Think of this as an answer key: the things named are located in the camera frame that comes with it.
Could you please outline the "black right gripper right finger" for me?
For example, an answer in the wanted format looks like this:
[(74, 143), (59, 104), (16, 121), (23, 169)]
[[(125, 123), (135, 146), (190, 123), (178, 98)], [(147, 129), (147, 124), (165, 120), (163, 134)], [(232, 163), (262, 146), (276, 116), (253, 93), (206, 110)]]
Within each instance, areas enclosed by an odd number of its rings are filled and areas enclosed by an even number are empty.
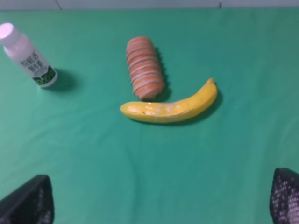
[(274, 224), (299, 222), (299, 174), (288, 168), (276, 168), (271, 186), (270, 215)]

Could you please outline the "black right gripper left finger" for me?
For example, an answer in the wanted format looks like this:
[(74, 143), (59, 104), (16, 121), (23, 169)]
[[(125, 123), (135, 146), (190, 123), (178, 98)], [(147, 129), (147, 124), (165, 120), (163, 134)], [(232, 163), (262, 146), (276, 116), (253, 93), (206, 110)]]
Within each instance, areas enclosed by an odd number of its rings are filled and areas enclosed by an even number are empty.
[(52, 224), (55, 208), (51, 180), (36, 175), (0, 200), (2, 224)]

